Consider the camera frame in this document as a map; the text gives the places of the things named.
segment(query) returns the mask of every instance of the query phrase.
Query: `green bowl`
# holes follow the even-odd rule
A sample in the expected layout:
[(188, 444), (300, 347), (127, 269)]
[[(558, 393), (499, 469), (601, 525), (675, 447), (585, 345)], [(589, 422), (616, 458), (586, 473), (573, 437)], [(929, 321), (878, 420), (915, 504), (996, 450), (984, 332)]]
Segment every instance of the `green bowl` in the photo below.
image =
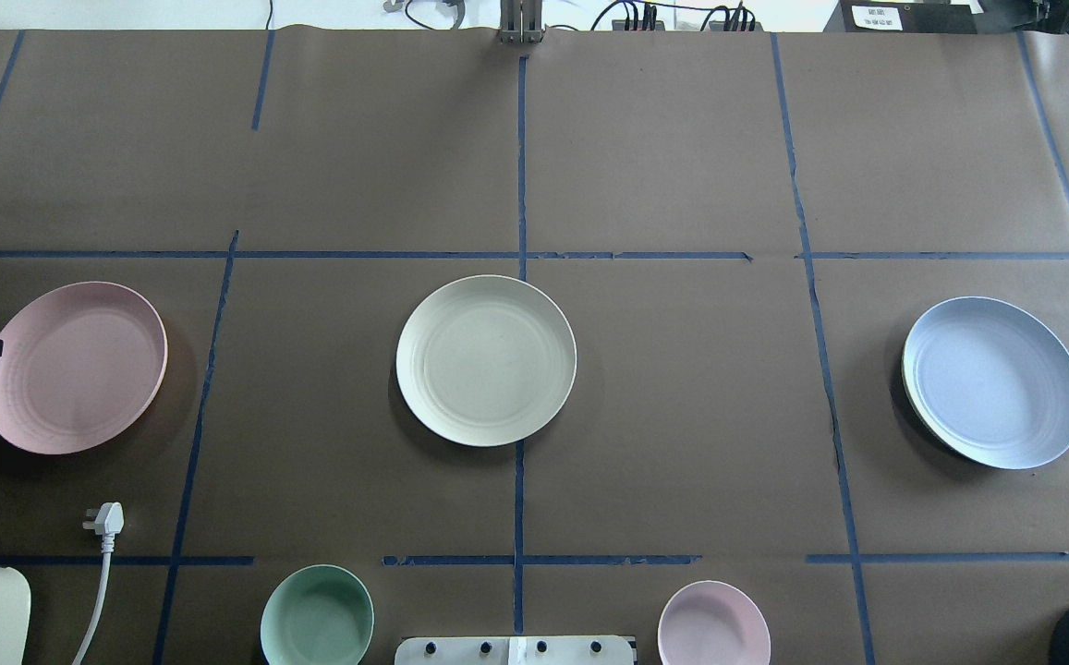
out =
[(259, 638), (270, 665), (356, 665), (370, 647), (374, 606), (338, 566), (291, 573), (267, 599)]

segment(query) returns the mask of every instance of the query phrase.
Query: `white label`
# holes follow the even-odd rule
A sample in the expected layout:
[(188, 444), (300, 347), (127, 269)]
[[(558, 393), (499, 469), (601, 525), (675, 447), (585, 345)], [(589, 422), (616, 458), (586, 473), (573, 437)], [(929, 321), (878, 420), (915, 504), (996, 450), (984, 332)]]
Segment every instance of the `white label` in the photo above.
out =
[(895, 7), (862, 7), (852, 4), (854, 25), (868, 30), (902, 30), (900, 10)]

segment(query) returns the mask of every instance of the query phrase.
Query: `pink plate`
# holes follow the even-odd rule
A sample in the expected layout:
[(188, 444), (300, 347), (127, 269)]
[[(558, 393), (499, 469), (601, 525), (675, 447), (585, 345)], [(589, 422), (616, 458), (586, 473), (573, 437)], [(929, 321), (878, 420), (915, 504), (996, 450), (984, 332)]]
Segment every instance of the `pink plate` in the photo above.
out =
[(678, 590), (657, 623), (662, 665), (768, 665), (772, 638), (753, 599), (716, 581)]
[(109, 281), (48, 292), (0, 337), (0, 434), (36, 453), (82, 451), (115, 437), (153, 403), (166, 373), (157, 310)]

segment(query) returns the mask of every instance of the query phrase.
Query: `white plug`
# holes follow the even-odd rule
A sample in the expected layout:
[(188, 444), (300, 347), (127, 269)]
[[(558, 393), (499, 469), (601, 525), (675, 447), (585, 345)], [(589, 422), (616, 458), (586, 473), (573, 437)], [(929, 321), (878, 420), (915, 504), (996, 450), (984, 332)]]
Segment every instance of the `white plug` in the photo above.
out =
[(124, 530), (124, 507), (119, 501), (105, 502), (98, 508), (87, 509), (87, 517), (94, 522), (83, 522), (83, 529), (103, 536), (104, 554), (115, 551), (115, 533)]

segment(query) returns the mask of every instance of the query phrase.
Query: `white mounting bracket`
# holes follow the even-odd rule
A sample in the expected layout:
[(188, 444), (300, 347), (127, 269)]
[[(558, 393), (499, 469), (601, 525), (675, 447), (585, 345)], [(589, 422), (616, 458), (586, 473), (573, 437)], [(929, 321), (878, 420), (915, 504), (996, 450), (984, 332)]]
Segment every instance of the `white mounting bracket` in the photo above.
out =
[(394, 665), (637, 665), (635, 645), (617, 635), (410, 638)]
[(500, 0), (502, 44), (538, 44), (543, 33), (542, 0)]

